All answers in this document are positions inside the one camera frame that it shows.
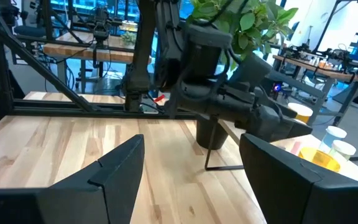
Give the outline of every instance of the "wooden tabletop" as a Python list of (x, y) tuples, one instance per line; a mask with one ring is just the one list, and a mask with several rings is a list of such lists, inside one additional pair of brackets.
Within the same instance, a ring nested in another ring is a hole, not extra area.
[[(68, 101), (60, 93), (26, 99)], [(195, 121), (6, 116), (0, 121), (0, 188), (48, 187), (139, 133), (145, 162), (131, 223), (265, 223), (243, 170), (204, 171), (207, 151), (195, 141)], [(209, 163), (241, 164), (238, 145), (228, 138)]]
[[(281, 61), (284, 59), (284, 57), (278, 56), (278, 55), (273, 55), (273, 58), (277, 59), (277, 60), (281, 60)], [(314, 65), (309, 65), (308, 62), (306, 62), (306, 61), (304, 62), (304, 61), (294, 60), (294, 59), (289, 59), (289, 58), (286, 58), (285, 61), (288, 62), (288, 63), (291, 63), (293, 65), (300, 66), (300, 67), (303, 67), (305, 69), (311, 70), (311, 71), (315, 71), (317, 69), (318, 73), (326, 75), (326, 76), (331, 77), (331, 78), (336, 78), (336, 79), (338, 79), (340, 81), (347, 81), (348, 82), (352, 78), (352, 75), (350, 75), (350, 74), (323, 70), (321, 68), (315, 67)], [(356, 77), (354, 77), (353, 81), (358, 82), (358, 75)]]
[[(78, 32), (78, 31), (73, 31), (73, 32), (84, 43), (90, 43), (93, 40), (92, 33)], [(74, 39), (74, 37), (69, 32), (58, 37), (57, 40), (67, 41), (67, 42), (77, 42), (76, 39)], [(109, 36), (108, 41), (107, 40), (104, 41), (104, 45), (109, 45), (110, 47), (122, 47), (125, 49), (134, 48), (133, 45), (132, 46), (124, 45), (120, 37), (111, 36), (111, 35)], [(61, 45), (61, 44), (45, 44), (44, 52), (47, 55), (53, 57), (69, 57), (75, 54), (73, 58), (80, 58), (85, 60), (93, 59), (93, 49), (84, 50), (84, 47), (74, 47), (74, 46)], [(129, 52), (114, 51), (114, 50), (98, 50), (96, 57), (98, 61), (132, 63), (134, 54)]]
[[(245, 133), (243, 129), (239, 129), (234, 127), (234, 123), (230, 121), (219, 120), (219, 124), (225, 129), (225, 131), (229, 134), (229, 136), (236, 142), (237, 145), (240, 145), (240, 136)], [(296, 138), (284, 139), (276, 142), (271, 142), (272, 145), (277, 146), (281, 149), (285, 149), (287, 152), (290, 152), (293, 149), (293, 146), (296, 142), (299, 142), (300, 147), (308, 146), (319, 148), (321, 141), (309, 134), (306, 136), (300, 136)], [(347, 161), (346, 163), (340, 163), (341, 170), (340, 174), (352, 178), (358, 181), (358, 166), (355, 165), (351, 161)]]

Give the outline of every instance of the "white bottle cap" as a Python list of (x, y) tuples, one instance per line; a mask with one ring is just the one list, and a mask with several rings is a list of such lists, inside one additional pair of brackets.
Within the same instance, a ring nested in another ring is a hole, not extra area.
[(333, 149), (348, 156), (353, 156), (356, 153), (354, 146), (341, 140), (334, 140)]
[(328, 132), (328, 134), (333, 135), (337, 138), (345, 138), (347, 133), (342, 130), (341, 128), (335, 127), (335, 126), (328, 126), (328, 128), (326, 129), (326, 131)]

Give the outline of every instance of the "yellow cup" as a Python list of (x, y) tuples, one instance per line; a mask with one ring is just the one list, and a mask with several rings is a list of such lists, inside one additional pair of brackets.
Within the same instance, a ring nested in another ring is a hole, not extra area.
[(288, 107), (298, 114), (295, 119), (305, 123), (307, 123), (311, 115), (313, 115), (313, 110), (298, 103), (289, 103)]
[(299, 157), (334, 172), (339, 172), (341, 169), (341, 165), (339, 165), (338, 161), (313, 147), (302, 148), (299, 152)]

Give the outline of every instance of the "green plant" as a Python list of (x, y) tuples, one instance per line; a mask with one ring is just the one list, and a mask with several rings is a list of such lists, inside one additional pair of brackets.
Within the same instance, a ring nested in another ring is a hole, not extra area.
[[(187, 21), (211, 19), (226, 1), (191, 0), (194, 10)], [(242, 59), (257, 49), (264, 54), (271, 53), (269, 41), (275, 39), (277, 34), (281, 35), (283, 45), (284, 38), (293, 32), (288, 27), (288, 22), (298, 9), (286, 11), (276, 5), (275, 0), (249, 0), (241, 11), (241, 15), (236, 16), (242, 2), (243, 0), (233, 0), (215, 22), (218, 29), (223, 32), (232, 30), (234, 53), (240, 55)]]
[(124, 42), (124, 45), (135, 45), (136, 42), (136, 34), (132, 32), (126, 32), (121, 35), (121, 39)]

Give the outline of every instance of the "black plant pot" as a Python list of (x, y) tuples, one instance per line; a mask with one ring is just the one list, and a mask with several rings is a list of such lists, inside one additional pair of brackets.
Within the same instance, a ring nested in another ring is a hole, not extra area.
[[(204, 148), (208, 148), (209, 141), (212, 137), (212, 129), (215, 121), (210, 121), (204, 116), (197, 116), (197, 131), (196, 140), (197, 143)], [(227, 132), (223, 129), (220, 124), (217, 124), (214, 139), (212, 141), (212, 150), (218, 150), (222, 148), (223, 143), (227, 139)]]

